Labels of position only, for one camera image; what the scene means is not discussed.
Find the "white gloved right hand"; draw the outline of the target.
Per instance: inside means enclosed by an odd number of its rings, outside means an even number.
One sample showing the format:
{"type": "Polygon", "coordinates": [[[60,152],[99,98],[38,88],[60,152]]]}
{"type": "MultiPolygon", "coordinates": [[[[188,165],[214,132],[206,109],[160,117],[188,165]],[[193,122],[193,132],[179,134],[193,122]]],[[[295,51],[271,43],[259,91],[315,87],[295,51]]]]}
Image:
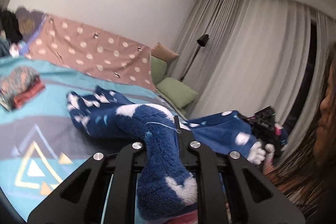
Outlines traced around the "white gloved right hand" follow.
{"type": "Polygon", "coordinates": [[[260,141],[257,141],[250,148],[247,160],[254,165],[260,165],[262,163],[266,165],[272,164],[274,153],[274,145],[270,143],[263,145],[260,141]]]}

